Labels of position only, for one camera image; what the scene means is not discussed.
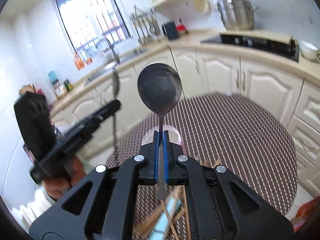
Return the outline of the person's left hand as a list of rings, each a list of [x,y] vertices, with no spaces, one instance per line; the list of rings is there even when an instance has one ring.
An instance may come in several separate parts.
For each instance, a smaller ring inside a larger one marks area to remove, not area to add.
[[[64,195],[66,190],[76,185],[85,176],[86,172],[83,163],[77,156],[74,156],[72,159],[72,175],[69,181],[57,177],[47,178],[42,182],[42,185],[53,200],[58,200]]]

